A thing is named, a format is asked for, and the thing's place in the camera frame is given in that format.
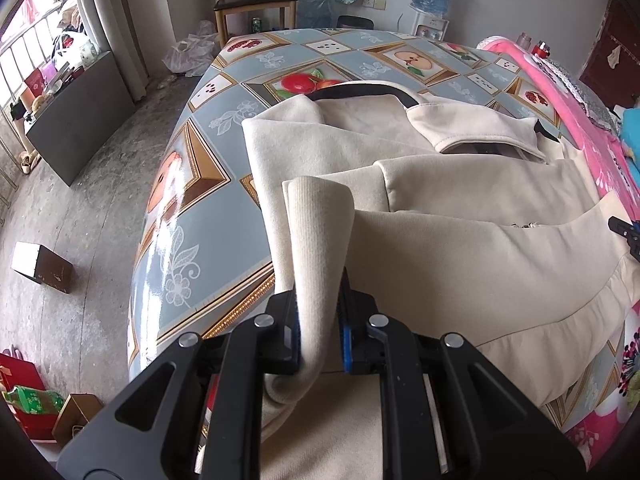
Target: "brown box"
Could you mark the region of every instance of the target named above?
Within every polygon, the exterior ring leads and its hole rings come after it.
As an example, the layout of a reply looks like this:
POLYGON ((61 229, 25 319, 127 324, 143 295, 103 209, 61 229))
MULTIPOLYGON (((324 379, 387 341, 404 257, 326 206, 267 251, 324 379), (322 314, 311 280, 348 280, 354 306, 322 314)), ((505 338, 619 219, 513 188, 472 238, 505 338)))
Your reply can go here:
POLYGON ((70 394, 51 432, 53 438, 60 446, 65 446, 73 438, 74 428, 84 428, 101 409, 102 403, 94 394, 70 394))

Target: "green plastic bottle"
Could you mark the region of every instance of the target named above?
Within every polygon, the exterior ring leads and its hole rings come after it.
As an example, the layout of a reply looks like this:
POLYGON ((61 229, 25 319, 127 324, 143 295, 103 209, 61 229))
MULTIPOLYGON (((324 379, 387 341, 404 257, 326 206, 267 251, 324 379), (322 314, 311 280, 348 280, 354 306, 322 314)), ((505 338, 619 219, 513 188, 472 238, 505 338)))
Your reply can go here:
POLYGON ((35 390, 26 386, 14 386, 10 392, 2 392, 7 404, 30 415, 57 415, 65 400, 53 390, 35 390))

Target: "gray curtain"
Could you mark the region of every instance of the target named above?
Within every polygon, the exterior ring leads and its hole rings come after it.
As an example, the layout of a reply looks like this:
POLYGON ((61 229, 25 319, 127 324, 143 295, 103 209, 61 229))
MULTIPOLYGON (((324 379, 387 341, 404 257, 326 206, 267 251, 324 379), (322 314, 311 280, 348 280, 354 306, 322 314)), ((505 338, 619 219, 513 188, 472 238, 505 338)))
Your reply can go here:
POLYGON ((139 101, 146 95, 148 75, 129 27, 123 0, 77 1, 87 34, 100 50, 113 52, 131 97, 139 101))

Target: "metal screw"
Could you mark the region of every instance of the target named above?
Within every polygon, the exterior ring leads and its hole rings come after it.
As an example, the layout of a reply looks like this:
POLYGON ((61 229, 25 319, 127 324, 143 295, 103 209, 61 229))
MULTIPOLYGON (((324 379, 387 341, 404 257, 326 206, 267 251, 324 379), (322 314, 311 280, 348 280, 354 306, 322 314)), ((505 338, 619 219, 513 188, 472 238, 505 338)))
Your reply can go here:
POLYGON ((260 314, 254 319, 254 325, 259 327, 271 326, 273 324, 273 316, 269 314, 260 314))
POLYGON ((387 326, 389 324, 389 318, 384 314, 374 314, 369 318, 369 324, 371 326, 375 326, 376 328, 382 328, 383 326, 387 326))
POLYGON ((449 348, 460 348, 465 343, 465 340, 462 339, 460 334, 456 334, 455 332, 451 332, 444 336, 444 344, 449 348))
POLYGON ((195 345, 198 342, 198 334, 195 332, 187 332, 186 334, 182 334, 180 339, 178 339, 178 345, 182 348, 188 348, 190 346, 195 345))

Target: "wooden chair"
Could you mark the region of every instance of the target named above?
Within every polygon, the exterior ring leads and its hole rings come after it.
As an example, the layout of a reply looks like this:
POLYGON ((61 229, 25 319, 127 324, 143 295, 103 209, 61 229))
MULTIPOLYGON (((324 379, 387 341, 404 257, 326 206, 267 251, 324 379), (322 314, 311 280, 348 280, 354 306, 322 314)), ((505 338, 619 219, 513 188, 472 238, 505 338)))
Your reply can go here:
POLYGON ((284 28, 284 9, 289 7, 289 28, 296 28, 296 3, 298 0, 218 0, 213 6, 216 13, 216 25, 220 35, 220 47, 223 48, 229 39, 226 30, 226 16, 236 12, 247 12, 258 9, 280 9, 280 28, 284 28))

